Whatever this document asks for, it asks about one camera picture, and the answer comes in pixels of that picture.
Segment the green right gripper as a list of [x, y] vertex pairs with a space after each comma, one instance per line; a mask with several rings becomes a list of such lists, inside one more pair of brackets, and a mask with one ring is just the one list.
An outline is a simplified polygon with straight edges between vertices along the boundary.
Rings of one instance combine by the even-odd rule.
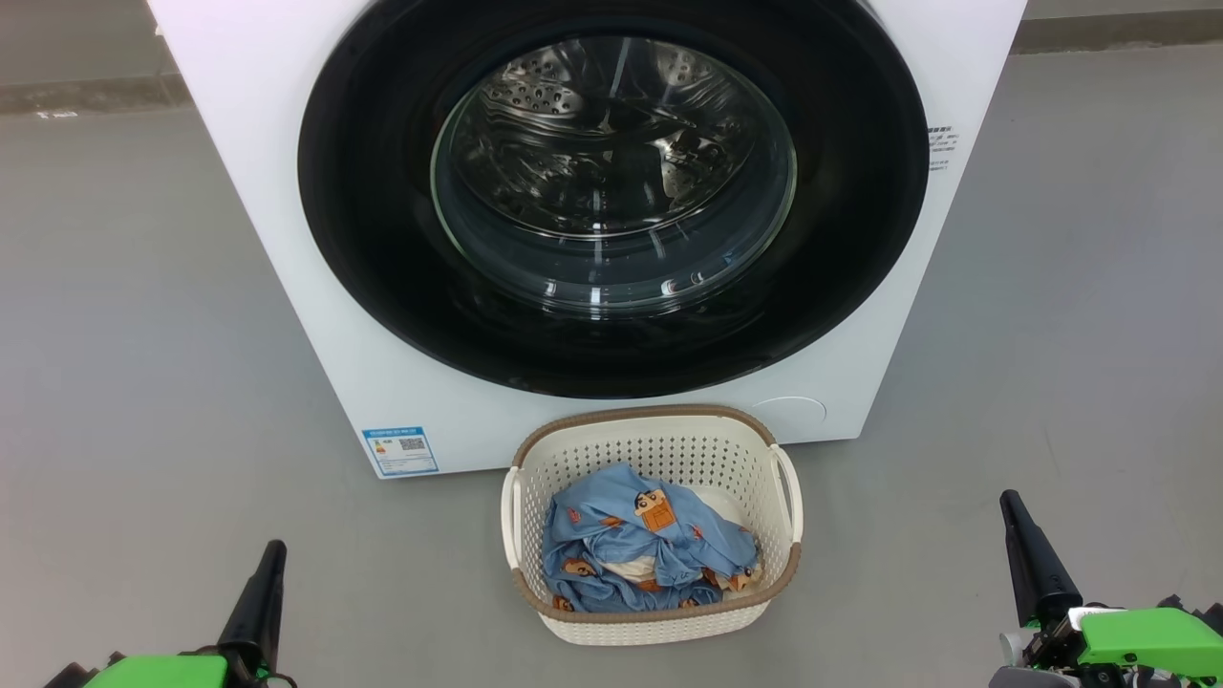
[[989, 686], [1221, 686], [1218, 609], [1073, 609], [1082, 593], [1018, 492], [1000, 492], [1000, 514], [1018, 622], [1052, 626], [1026, 646], [1000, 635], [1007, 662]]

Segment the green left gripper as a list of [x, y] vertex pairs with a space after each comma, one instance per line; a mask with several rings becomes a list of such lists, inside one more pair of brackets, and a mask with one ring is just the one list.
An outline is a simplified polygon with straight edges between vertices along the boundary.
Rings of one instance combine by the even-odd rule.
[[287, 544], [268, 543], [219, 635], [218, 649], [230, 654], [119, 657], [84, 686], [296, 687], [292, 677], [272, 671], [278, 661], [286, 566]]

